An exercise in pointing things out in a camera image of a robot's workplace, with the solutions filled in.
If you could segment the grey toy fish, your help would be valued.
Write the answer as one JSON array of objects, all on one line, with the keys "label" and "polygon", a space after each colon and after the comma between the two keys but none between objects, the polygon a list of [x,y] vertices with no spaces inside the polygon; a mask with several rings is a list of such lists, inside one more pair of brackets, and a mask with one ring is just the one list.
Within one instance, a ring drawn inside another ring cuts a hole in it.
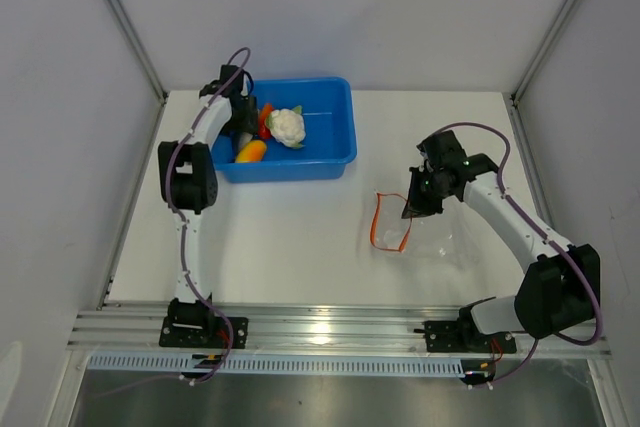
[{"label": "grey toy fish", "polygon": [[243,147],[254,139],[254,135],[248,132],[241,132],[237,136],[238,144]]}]

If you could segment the red orange mango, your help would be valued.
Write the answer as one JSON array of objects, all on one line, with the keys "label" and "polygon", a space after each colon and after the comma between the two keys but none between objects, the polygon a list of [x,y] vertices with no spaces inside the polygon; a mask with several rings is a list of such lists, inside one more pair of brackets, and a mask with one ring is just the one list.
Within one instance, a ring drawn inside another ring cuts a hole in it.
[{"label": "red orange mango", "polygon": [[266,103],[259,112],[258,116],[258,137],[262,140],[268,140],[271,138],[271,132],[266,125],[269,115],[273,111],[273,106],[270,103]]}]

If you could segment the clear orange-zip plastic bag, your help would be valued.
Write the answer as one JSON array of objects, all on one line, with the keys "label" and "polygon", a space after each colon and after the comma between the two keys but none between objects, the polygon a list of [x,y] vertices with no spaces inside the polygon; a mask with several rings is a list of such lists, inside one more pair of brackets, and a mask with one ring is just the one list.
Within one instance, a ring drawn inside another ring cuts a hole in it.
[{"label": "clear orange-zip plastic bag", "polygon": [[446,202],[441,214],[403,218],[405,196],[376,192],[375,198],[369,229],[375,251],[403,266],[462,271],[480,264],[481,249],[460,206]]}]

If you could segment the white cauliflower with leaves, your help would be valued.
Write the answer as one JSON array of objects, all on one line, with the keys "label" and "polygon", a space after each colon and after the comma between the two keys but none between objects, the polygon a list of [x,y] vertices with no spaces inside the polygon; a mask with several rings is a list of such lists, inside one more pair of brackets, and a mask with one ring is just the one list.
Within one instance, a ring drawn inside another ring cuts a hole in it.
[{"label": "white cauliflower with leaves", "polygon": [[303,109],[298,105],[292,109],[276,109],[271,112],[266,122],[272,137],[291,149],[303,147],[306,138]]}]

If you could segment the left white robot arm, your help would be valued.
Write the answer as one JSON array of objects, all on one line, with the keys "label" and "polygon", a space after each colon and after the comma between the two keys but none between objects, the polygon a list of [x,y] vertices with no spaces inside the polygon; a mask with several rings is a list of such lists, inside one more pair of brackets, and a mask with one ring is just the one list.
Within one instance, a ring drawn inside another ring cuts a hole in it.
[{"label": "left white robot arm", "polygon": [[213,305],[205,262],[212,258],[206,237],[218,197],[212,147],[221,135],[257,131],[252,88],[244,68],[222,65],[219,77],[199,91],[199,111],[184,137],[158,145],[161,197],[178,238],[176,287],[163,320],[162,347],[229,349],[240,345],[234,334],[247,327],[245,319],[229,319]]}]

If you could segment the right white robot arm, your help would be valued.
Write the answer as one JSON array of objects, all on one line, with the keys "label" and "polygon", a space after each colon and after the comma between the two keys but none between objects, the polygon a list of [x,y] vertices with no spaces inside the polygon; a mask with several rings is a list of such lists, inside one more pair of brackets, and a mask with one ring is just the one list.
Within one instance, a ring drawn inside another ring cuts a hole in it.
[{"label": "right white robot arm", "polygon": [[484,153],[467,154],[451,126],[417,148],[423,163],[410,170],[403,218],[439,215],[446,199],[457,198],[492,228],[524,272],[514,295],[460,309],[458,342],[475,351],[507,332],[535,340],[556,336],[581,346],[597,342],[604,321],[596,250],[572,243],[515,200],[504,182],[506,157],[494,162]]}]

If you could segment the orange yellow mango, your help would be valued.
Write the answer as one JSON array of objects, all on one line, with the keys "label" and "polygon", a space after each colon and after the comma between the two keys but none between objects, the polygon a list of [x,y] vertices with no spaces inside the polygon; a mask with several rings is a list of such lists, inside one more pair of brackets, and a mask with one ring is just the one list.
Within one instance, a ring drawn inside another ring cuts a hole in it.
[{"label": "orange yellow mango", "polygon": [[261,162],[267,149],[267,144],[264,141],[251,140],[238,152],[235,162],[238,164]]}]

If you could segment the blue plastic bin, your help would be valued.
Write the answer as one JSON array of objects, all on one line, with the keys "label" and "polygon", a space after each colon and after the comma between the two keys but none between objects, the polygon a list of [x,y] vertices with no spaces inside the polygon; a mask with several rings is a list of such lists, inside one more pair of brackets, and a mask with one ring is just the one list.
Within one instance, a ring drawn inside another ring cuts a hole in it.
[{"label": "blue plastic bin", "polygon": [[232,140],[219,137],[213,162],[231,183],[337,179],[357,155],[351,87],[340,77],[258,80],[253,94],[267,111],[265,144],[256,161],[243,162]]}]

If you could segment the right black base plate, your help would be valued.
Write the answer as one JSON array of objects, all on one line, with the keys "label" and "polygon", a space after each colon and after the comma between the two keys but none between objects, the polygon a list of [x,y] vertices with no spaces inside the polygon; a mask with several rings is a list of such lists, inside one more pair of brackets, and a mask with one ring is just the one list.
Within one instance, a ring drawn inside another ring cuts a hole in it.
[{"label": "right black base plate", "polygon": [[482,334],[466,321],[425,321],[414,330],[430,353],[515,354],[516,341],[509,332]]}]

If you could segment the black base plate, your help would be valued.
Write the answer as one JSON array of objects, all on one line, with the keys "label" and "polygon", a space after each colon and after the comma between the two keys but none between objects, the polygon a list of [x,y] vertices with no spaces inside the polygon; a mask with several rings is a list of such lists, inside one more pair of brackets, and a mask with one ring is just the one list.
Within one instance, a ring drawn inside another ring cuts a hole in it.
[{"label": "black base plate", "polygon": [[[249,333],[249,319],[230,317],[233,349],[244,349]],[[215,317],[210,325],[189,325],[165,317],[158,344],[163,348],[224,349],[228,347],[229,330],[223,319]]]},{"label": "black base plate", "polygon": [[515,354],[516,341],[509,332],[482,334],[466,321],[425,321],[414,330],[430,353]]}]

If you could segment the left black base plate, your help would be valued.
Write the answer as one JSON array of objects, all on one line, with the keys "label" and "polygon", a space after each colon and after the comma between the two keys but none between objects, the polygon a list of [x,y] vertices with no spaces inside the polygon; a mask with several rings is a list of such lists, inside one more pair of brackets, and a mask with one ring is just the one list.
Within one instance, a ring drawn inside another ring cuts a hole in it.
[{"label": "left black base plate", "polygon": [[[249,333],[249,319],[230,317],[233,349],[244,349]],[[163,348],[224,349],[228,347],[229,330],[223,319],[215,317],[210,325],[189,325],[165,317],[158,344]]]}]

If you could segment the aluminium rail frame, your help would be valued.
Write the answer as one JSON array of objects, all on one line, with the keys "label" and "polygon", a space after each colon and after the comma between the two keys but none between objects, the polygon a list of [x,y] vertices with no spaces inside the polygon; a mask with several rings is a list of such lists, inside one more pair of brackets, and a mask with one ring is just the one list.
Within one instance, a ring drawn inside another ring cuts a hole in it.
[{"label": "aluminium rail frame", "polygon": [[[522,117],[522,100],[553,55],[557,42],[582,2],[562,1],[515,91],[503,97],[528,192],[537,214],[547,222],[553,220],[552,210]],[[163,348],[158,344],[161,313],[166,307],[162,302],[120,304],[104,301],[94,310],[78,313],[67,347],[84,357],[84,369],[88,369],[92,354],[103,351],[189,354],[189,348]],[[458,314],[455,306],[230,304],[226,308],[249,319],[249,332],[253,337],[237,352],[240,354],[451,358],[460,360],[462,365],[479,359],[475,353],[430,353],[423,336],[414,332],[425,321],[454,321]],[[517,345],[512,356],[517,360],[586,362],[597,409],[602,413],[605,425],[633,425],[621,385],[615,377],[614,359],[606,339],[579,348],[555,337],[534,342],[522,333],[511,334]]]}]

